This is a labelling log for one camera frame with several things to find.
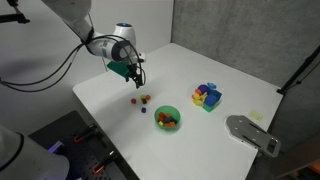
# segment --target floor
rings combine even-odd
[[[282,157],[280,154],[277,158],[262,156],[257,158],[251,166],[246,180],[275,180],[278,160]],[[279,180],[292,180],[290,177],[284,177]]]

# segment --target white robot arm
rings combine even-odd
[[[136,37],[133,27],[118,23],[113,35],[103,35],[85,20],[91,9],[91,0],[42,0],[53,12],[79,36],[88,51],[96,56],[121,62],[128,66],[126,80],[132,78],[137,88],[143,85],[141,73],[136,73],[137,63],[145,61],[145,55],[135,50]]]

